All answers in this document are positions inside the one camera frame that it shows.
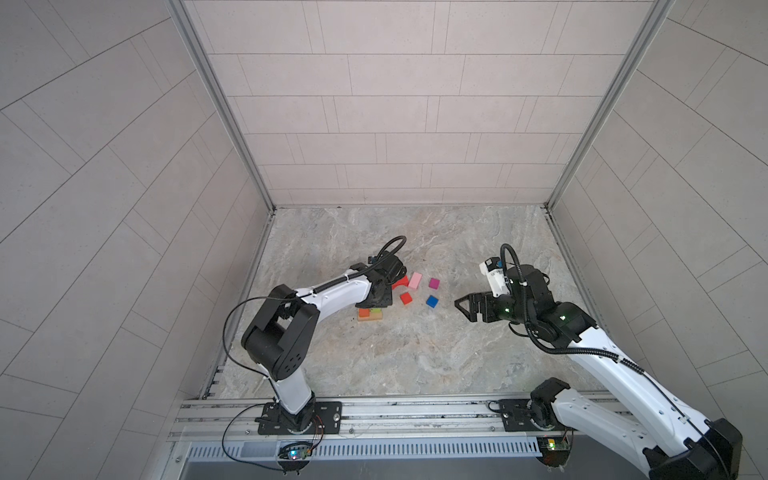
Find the red arch wood block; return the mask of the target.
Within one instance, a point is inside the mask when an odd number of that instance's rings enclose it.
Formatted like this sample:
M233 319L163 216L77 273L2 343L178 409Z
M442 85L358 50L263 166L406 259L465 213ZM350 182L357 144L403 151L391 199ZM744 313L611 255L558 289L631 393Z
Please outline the red arch wood block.
M403 287L407 287L407 286L409 285L409 283L410 283L410 280L409 280L408 276L407 276L407 275L404 275L402 278L400 278L399 280L397 280L397 281L396 281L396 282L395 282L395 283L392 285L392 289L393 289L393 290L395 290L396 288L398 288L398 287L401 287L401 286L403 286Z

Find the pink wood block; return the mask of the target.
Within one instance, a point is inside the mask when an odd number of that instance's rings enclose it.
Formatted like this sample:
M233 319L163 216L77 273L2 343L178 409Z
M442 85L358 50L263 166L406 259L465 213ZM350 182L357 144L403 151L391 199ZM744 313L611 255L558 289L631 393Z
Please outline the pink wood block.
M423 275L419 272L414 272L412 276L410 277L410 281L408 283L408 287L413 290L417 290L419 288L420 282L423 278Z

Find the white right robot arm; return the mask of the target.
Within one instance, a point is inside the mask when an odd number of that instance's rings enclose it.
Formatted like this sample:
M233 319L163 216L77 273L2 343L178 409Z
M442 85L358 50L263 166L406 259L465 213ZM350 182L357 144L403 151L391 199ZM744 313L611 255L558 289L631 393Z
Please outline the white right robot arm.
M471 322L521 325L541 351L563 355L596 378L631 413L599 406L550 378L531 393L532 423L573 428L632 463L650 479L735 479L743 436L728 420L708 419L632 361L582 308L552 296L546 274L529 264L480 263L490 289L455 300Z

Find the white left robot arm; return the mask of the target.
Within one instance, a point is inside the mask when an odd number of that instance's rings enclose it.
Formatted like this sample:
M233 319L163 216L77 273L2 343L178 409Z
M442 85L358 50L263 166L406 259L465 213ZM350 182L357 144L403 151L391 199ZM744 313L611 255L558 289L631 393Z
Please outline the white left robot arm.
M294 290L279 285L270 292L244 331L241 346L253 362L266 369L274 388L277 417L273 430L302 433L314 420L316 395L302 363L321 321L350 306L391 306L393 286L406 274L399 257L384 252L372 264L354 264L319 286Z

